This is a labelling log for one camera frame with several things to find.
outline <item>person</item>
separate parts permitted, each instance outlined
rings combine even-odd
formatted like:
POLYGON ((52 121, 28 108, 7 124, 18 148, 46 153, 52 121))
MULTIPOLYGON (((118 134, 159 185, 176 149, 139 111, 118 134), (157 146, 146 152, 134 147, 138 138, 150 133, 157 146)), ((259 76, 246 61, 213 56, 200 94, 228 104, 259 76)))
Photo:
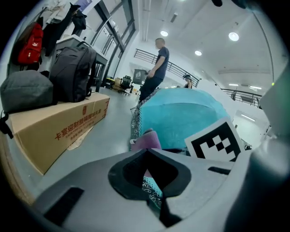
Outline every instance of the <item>person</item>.
POLYGON ((165 47, 165 40, 158 38, 155 40, 156 47, 159 49, 158 57, 153 69, 148 72, 144 85, 141 88, 139 101, 146 99, 163 82, 169 60, 169 50, 165 47))
POLYGON ((184 79, 186 80, 187 84, 184 86, 184 88, 192 89, 192 80, 190 75, 185 75, 184 79))

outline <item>cardboard box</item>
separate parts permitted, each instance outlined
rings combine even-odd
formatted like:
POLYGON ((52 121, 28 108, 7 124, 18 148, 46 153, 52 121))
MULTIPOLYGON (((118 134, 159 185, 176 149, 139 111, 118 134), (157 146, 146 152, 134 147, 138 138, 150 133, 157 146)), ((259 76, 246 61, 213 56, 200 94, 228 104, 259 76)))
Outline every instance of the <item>cardboard box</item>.
POLYGON ((82 102, 11 114, 16 143, 44 174, 79 136, 106 116, 109 100, 107 95, 93 93, 82 102))
POLYGON ((115 83, 113 85, 113 89, 117 91, 122 91, 123 89, 120 87, 120 84, 121 84, 121 78, 116 78, 115 83))

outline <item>clothes hanging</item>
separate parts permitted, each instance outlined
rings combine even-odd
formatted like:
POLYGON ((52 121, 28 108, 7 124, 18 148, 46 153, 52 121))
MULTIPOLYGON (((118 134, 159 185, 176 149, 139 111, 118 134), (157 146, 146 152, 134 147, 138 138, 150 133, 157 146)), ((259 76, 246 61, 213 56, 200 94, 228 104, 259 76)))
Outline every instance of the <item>clothes hanging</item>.
POLYGON ((65 18, 58 24, 49 24, 43 30, 43 47, 46 48, 45 56, 50 56, 56 42, 60 39, 65 29, 72 21, 73 14, 80 8, 80 5, 72 5, 65 18))
POLYGON ((59 24, 62 22, 71 6, 67 0, 52 0, 49 5, 51 15, 48 17, 46 24, 59 24))
POLYGON ((80 10, 76 12, 76 14, 72 17, 72 22, 74 24, 74 29, 72 34, 76 34, 77 36, 80 36, 82 33, 82 30, 85 30, 87 28, 86 26, 86 15, 84 15, 80 10))

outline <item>window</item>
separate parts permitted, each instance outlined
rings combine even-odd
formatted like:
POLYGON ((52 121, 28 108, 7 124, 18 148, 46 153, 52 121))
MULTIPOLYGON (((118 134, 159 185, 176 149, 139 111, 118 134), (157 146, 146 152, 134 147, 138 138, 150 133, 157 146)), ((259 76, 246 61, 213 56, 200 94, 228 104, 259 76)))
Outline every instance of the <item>window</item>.
POLYGON ((101 23, 102 19, 100 18, 97 11, 94 8, 91 9, 86 18, 87 28, 82 31, 80 38, 85 39, 85 41, 90 44, 101 23))
POLYGON ((111 42, 111 44, 109 45, 109 48, 107 49, 107 51, 105 52, 105 56, 110 59, 111 58, 111 55, 113 54, 114 50, 115 50, 115 47, 116 47, 116 42, 113 40, 111 42))
POLYGON ((125 42, 128 39, 129 35, 130 35, 130 30, 127 30, 126 34, 124 35, 124 38, 122 39, 123 44, 125 44, 125 42))
POLYGON ((121 0, 103 0, 107 10, 112 12, 116 6, 118 6, 122 1, 121 0))
POLYGON ((126 44, 129 42, 127 41, 127 39, 129 38, 129 35, 135 31, 135 26, 134 24, 132 24, 129 28, 129 30, 127 30, 127 32, 124 35, 124 38, 122 39, 123 44, 126 46, 126 44))
POLYGON ((123 1, 123 8, 125 11, 127 23, 129 23, 133 19, 133 12, 130 3, 131 0, 124 0, 123 1))
POLYGON ((128 26, 123 6, 112 15, 112 19, 116 23, 115 31, 121 37, 128 26))
POLYGON ((121 50, 118 48, 114 58, 112 59, 112 62, 111 62, 111 65, 107 74, 108 78, 114 78, 115 71, 117 70, 117 67, 120 61, 120 57, 121 57, 121 50))
POLYGON ((93 44, 93 48, 97 51, 101 51, 104 49, 108 39, 110 38, 111 34, 107 30, 106 27, 103 27, 99 36, 97 37, 96 41, 93 44))

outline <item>purple object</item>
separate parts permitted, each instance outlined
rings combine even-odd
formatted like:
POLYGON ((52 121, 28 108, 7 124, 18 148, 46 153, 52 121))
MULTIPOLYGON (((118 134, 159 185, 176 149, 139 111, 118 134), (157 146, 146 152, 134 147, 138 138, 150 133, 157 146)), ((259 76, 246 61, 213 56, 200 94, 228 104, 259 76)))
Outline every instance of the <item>purple object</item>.
POLYGON ((158 148, 161 149, 161 144, 158 139, 156 131, 150 131, 143 134, 140 138, 135 140, 135 143, 131 144, 132 151, 148 148, 158 148))

